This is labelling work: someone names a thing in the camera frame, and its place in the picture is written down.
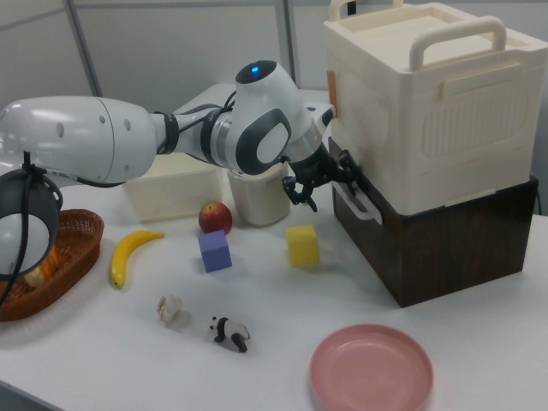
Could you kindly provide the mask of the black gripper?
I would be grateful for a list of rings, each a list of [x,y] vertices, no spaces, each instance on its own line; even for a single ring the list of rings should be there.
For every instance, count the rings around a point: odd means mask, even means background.
[[[293,205],[308,205],[313,212],[318,211],[312,197],[313,189],[328,182],[344,183],[349,192],[356,195],[360,169],[348,150],[340,152],[338,164],[321,144],[310,157],[289,164],[295,176],[285,176],[282,179],[283,191]],[[296,191],[297,182],[303,186],[300,192]]]

